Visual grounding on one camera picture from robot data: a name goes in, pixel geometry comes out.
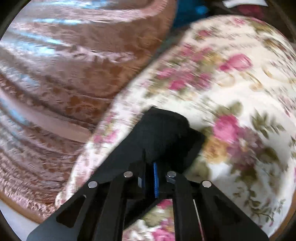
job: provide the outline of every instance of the brown satin fabric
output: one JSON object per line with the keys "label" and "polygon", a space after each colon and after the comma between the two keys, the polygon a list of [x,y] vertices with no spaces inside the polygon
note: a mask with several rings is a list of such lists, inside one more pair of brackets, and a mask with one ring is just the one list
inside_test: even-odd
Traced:
{"label": "brown satin fabric", "polygon": [[0,41],[0,196],[30,219],[55,211],[84,141],[49,131],[19,107],[92,131],[159,47],[176,5],[88,2],[33,0]]}

